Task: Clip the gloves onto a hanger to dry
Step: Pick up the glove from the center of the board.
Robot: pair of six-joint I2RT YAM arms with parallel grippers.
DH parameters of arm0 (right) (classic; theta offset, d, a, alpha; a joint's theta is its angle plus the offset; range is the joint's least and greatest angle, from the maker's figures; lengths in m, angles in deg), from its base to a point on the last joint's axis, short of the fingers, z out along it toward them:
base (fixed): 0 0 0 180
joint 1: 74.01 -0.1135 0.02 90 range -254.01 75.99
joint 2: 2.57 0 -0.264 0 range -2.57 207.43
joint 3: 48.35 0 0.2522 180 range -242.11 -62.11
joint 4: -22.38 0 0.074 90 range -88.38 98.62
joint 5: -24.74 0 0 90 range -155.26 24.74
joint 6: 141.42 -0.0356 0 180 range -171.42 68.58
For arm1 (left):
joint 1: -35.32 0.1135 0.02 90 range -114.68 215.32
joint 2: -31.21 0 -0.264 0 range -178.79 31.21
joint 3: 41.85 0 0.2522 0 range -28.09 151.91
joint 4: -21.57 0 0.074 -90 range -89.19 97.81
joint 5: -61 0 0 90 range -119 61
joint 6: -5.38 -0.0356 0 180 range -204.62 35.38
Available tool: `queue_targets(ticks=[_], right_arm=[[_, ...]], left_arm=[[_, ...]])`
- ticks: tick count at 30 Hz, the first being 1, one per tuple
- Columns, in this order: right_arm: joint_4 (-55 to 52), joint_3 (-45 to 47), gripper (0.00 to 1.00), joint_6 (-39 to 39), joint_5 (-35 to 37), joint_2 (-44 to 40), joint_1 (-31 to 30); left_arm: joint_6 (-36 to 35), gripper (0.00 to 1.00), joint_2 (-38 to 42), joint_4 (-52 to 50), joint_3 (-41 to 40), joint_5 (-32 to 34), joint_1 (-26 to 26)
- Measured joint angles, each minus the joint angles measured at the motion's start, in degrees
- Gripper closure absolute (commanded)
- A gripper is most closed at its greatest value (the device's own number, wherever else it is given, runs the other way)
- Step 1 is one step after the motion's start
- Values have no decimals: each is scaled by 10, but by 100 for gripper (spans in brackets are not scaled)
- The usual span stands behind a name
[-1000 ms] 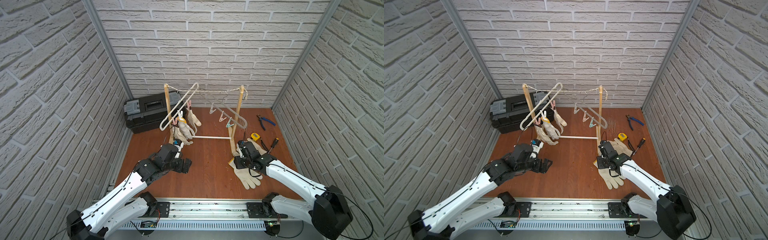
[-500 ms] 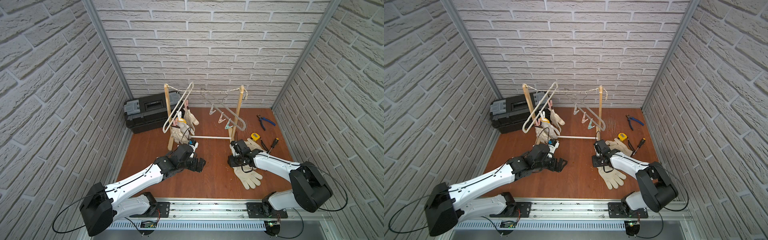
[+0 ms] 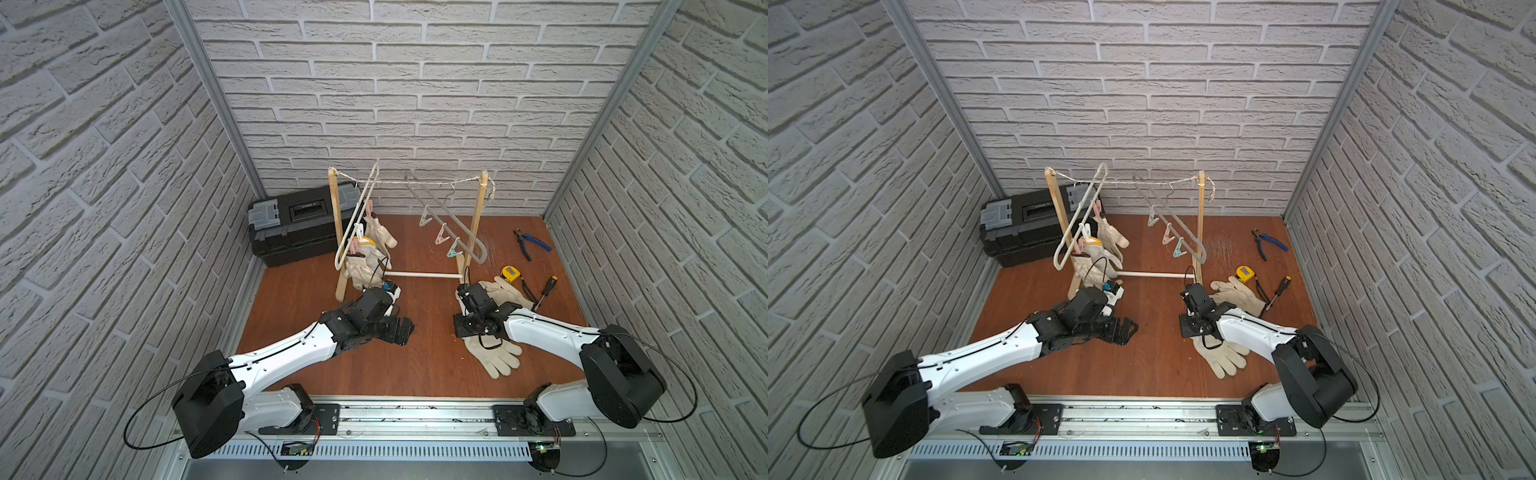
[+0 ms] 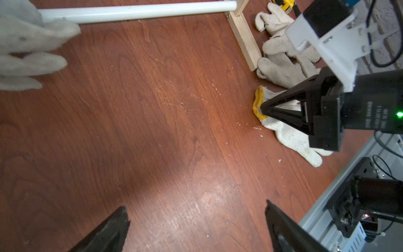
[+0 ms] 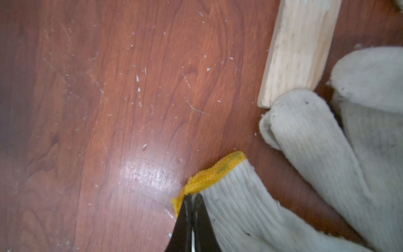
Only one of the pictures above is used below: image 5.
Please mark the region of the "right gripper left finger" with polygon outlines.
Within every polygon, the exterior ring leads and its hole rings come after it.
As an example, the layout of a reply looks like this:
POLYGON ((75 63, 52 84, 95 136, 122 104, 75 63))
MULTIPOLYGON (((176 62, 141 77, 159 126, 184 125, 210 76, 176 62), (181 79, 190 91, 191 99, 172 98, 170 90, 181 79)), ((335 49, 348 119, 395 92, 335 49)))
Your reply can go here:
POLYGON ((184 197, 166 252, 192 251, 193 206, 190 194, 184 197))

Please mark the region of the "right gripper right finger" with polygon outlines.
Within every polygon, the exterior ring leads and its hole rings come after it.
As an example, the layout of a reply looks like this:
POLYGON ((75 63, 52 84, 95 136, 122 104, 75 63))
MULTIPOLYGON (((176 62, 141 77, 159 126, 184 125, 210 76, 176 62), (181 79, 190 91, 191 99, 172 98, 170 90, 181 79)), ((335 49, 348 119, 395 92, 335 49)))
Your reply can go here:
POLYGON ((221 252, 201 194, 197 194, 194 200, 193 230, 196 252, 221 252))

